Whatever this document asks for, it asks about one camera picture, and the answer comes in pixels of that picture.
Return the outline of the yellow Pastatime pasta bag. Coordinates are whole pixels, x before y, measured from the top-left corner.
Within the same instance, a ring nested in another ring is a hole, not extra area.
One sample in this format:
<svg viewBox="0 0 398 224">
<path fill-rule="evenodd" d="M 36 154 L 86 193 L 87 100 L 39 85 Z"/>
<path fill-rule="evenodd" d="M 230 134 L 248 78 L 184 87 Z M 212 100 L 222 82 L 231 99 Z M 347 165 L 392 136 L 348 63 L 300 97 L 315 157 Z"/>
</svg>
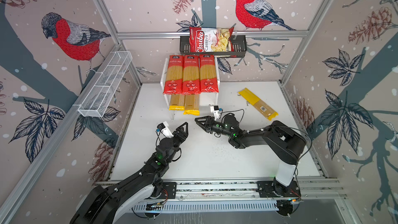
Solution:
<svg viewBox="0 0 398 224">
<path fill-rule="evenodd" d="M 184 111 L 185 95 L 172 94 L 170 99 L 170 111 Z"/>
</svg>

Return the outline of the red spaghetti bag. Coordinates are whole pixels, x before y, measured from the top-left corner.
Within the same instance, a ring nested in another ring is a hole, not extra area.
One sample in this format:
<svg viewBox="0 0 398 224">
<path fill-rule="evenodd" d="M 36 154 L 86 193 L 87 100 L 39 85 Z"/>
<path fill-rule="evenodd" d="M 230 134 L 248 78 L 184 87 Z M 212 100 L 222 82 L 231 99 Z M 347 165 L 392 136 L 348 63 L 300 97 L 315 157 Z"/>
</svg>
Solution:
<svg viewBox="0 0 398 224">
<path fill-rule="evenodd" d="M 182 94 L 200 94 L 199 56 L 184 56 Z"/>
<path fill-rule="evenodd" d="M 163 94 L 182 94 L 183 56 L 169 58 Z"/>
<path fill-rule="evenodd" d="M 200 87 L 201 92 L 218 93 L 217 70 L 213 55 L 200 55 Z"/>
</svg>

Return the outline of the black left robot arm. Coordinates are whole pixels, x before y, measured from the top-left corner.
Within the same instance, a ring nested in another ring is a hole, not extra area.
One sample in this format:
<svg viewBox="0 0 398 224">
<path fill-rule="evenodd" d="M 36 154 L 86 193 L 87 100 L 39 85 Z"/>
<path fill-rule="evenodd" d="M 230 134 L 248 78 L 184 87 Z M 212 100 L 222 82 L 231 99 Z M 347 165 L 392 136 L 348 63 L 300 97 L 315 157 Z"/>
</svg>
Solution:
<svg viewBox="0 0 398 224">
<path fill-rule="evenodd" d="M 171 135 L 160 140 L 155 152 L 133 175 L 109 187 L 92 189 L 70 223 L 114 224 L 135 204 L 159 196 L 163 190 L 162 176 L 180 151 L 180 145 L 187 139 L 188 126 L 184 122 Z"/>
</svg>

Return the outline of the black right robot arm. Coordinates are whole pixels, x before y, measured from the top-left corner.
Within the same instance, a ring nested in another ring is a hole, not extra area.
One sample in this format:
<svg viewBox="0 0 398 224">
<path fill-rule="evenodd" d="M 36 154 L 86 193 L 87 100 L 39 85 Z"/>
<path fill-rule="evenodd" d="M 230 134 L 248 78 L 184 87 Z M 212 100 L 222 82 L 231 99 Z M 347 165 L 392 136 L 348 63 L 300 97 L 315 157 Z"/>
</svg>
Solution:
<svg viewBox="0 0 398 224">
<path fill-rule="evenodd" d="M 273 189 L 277 195 L 287 193 L 293 186 L 297 165 L 306 147 L 305 139 L 291 127 L 275 120 L 267 127 L 256 130 L 242 130 L 234 114 L 227 114 L 219 122 L 212 116 L 195 118 L 195 123 L 209 134 L 227 136 L 228 142 L 236 149 L 267 145 L 280 159 L 273 179 Z"/>
</svg>

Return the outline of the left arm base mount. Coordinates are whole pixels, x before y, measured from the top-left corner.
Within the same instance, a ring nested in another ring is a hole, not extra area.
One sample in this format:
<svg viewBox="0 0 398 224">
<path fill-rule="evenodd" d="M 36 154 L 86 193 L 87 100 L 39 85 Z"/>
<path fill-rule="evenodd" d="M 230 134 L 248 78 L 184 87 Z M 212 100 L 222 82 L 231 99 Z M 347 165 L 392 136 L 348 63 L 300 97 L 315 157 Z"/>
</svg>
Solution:
<svg viewBox="0 0 398 224">
<path fill-rule="evenodd" d="M 175 199 L 176 197 L 176 182 L 163 182 L 162 184 L 156 183 L 149 185 L 149 187 L 152 189 L 152 192 L 146 200 L 166 200 Z"/>
</svg>

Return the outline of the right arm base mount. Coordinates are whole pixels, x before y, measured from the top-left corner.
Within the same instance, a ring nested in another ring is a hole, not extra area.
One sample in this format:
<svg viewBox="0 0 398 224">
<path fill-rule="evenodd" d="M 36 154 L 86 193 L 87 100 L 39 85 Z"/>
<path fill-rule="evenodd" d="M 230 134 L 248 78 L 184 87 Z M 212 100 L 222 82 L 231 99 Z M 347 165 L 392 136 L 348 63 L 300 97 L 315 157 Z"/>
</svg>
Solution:
<svg viewBox="0 0 398 224">
<path fill-rule="evenodd" d="M 284 186 L 278 181 L 257 181 L 257 192 L 260 198 L 301 198 L 298 183 L 293 180 L 289 186 Z"/>
</svg>

